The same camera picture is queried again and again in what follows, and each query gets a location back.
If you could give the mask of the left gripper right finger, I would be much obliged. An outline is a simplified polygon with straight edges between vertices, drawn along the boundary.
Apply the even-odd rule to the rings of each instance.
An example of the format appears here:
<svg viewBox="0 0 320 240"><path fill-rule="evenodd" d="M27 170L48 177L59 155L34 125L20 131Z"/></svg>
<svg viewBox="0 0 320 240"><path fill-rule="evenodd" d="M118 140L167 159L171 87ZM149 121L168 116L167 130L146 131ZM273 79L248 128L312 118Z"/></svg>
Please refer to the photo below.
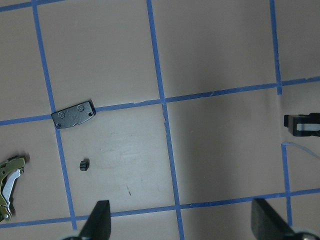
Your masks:
<svg viewBox="0 0 320 240"><path fill-rule="evenodd" d="M256 240L293 240L295 232L264 198L251 202L251 231Z"/></svg>

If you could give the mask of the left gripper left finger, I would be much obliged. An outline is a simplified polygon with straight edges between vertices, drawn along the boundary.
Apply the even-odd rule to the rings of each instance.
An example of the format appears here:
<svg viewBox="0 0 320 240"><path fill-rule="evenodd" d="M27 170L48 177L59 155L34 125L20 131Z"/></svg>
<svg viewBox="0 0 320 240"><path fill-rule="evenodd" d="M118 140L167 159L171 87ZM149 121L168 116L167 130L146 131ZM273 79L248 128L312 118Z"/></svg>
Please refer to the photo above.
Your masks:
<svg viewBox="0 0 320 240"><path fill-rule="evenodd" d="M110 201L100 200L77 236L78 240L109 240L111 236Z"/></svg>

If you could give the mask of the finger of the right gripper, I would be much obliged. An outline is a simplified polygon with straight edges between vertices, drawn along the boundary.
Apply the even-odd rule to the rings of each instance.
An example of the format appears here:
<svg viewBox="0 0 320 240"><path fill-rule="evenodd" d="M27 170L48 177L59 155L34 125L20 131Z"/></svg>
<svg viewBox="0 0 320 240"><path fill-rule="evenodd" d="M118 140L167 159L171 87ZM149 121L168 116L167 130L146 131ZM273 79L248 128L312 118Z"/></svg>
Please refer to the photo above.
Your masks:
<svg viewBox="0 0 320 240"><path fill-rule="evenodd" d="M295 137L319 137L320 136L320 114L298 114L284 115L283 125Z"/></svg>

